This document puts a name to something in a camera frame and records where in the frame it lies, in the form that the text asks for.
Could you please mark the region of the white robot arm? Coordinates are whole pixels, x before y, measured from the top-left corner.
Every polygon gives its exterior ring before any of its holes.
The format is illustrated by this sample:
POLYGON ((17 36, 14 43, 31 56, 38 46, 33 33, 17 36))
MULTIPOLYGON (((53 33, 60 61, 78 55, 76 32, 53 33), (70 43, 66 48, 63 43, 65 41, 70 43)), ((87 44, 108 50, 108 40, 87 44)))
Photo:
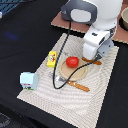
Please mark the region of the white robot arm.
POLYGON ((117 29, 117 17, 123 0, 68 0, 61 7, 61 17, 67 21, 89 24, 83 37, 83 56, 91 60, 104 56, 113 46, 111 38, 117 29))

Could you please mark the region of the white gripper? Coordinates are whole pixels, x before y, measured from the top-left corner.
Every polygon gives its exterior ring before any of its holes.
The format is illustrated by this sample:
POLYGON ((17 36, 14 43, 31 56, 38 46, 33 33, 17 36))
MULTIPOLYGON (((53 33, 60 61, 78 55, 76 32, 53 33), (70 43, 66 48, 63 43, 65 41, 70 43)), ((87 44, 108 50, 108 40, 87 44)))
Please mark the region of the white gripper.
POLYGON ((98 30, 94 27, 89 28, 83 39, 85 41, 83 56, 87 60, 92 60, 97 55, 105 56, 114 46, 110 31, 98 30))

